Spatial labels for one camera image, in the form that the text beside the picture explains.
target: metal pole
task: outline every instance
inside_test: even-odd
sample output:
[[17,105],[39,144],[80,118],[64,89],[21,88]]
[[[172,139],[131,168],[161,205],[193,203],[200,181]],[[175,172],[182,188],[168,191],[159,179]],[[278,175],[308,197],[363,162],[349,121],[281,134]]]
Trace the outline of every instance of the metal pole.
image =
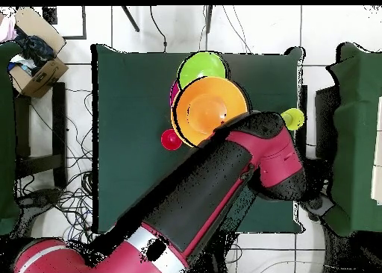
[[207,6],[207,14],[206,14],[206,34],[210,33],[211,17],[212,17],[212,5],[208,5]]
[[130,12],[128,11],[128,8],[125,6],[122,6],[122,9],[124,10],[125,14],[128,16],[128,19],[130,20],[131,24],[133,25],[135,31],[139,32],[140,28],[138,27],[138,25],[134,21],[133,17],[131,16]]

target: cardboard box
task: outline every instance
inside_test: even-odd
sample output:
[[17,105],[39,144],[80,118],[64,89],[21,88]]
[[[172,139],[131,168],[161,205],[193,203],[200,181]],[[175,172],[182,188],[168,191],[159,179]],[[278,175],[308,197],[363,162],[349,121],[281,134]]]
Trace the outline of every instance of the cardboard box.
[[[54,51],[54,56],[65,46],[65,39],[45,21],[36,11],[25,7],[16,12],[16,25],[28,36],[36,35],[45,40]],[[10,70],[14,88],[23,95],[34,98],[43,97],[68,69],[57,57],[48,61],[43,68],[31,77],[20,66]]]

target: red robot arm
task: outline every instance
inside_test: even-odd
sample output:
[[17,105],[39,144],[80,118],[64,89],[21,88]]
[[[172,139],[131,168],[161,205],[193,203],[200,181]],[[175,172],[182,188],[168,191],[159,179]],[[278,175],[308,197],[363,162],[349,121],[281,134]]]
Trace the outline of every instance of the red robot arm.
[[89,265],[57,239],[36,240],[14,273],[184,273],[224,220],[256,168],[270,196],[299,200],[305,177],[292,137],[276,113],[245,114],[215,130],[90,244]]

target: orange bowl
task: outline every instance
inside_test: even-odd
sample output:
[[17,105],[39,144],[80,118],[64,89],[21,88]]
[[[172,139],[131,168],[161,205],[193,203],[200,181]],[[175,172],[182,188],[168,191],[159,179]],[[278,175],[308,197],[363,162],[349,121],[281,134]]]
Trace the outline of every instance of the orange bowl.
[[195,147],[215,128],[247,111],[245,97],[234,83],[224,78],[203,77],[175,96],[171,123],[179,138]]

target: floor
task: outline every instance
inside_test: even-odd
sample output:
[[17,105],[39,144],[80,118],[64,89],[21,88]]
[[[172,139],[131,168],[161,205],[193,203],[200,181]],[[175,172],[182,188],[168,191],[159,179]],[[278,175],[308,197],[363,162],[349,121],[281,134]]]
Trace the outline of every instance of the floor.
[[[237,32],[242,30],[233,6],[224,6]],[[240,53],[245,46],[232,29],[222,6],[213,8],[208,49]],[[370,51],[382,49],[382,7],[371,6],[236,6],[236,14],[245,31],[248,47],[256,54],[283,54],[289,47],[302,46],[306,51],[301,69],[303,84],[308,86],[307,155],[314,157],[315,125],[313,100],[315,91],[334,81],[325,66],[335,63],[336,47],[345,41],[360,44]],[[163,38],[150,17],[149,7],[129,7],[141,32],[134,31],[121,7],[86,6],[86,39],[67,39],[58,57],[69,70],[60,79],[66,83],[68,117],[76,124],[78,139],[86,137],[84,147],[92,148],[92,116],[84,106],[91,91],[90,44],[100,43],[119,51],[162,51]],[[203,6],[158,6],[154,18],[166,35],[167,52],[197,51],[204,26]],[[81,8],[57,7],[57,30],[63,36],[83,35]],[[205,49],[205,37],[201,39]],[[86,99],[91,110],[92,97]],[[51,92],[33,104],[51,125]],[[32,155],[50,154],[51,131],[32,111]],[[68,166],[82,151],[76,142],[75,126],[68,122]],[[91,169],[87,159],[78,160],[82,171]],[[78,166],[69,168],[69,177],[79,173]],[[52,186],[51,172],[43,172],[29,186],[32,189]],[[69,189],[79,187],[79,181]],[[299,209],[299,221],[305,231],[294,234],[242,233],[227,256],[229,273],[320,273],[325,243],[320,224],[308,219]],[[68,223],[57,210],[50,210],[36,221],[33,236],[67,238]]]

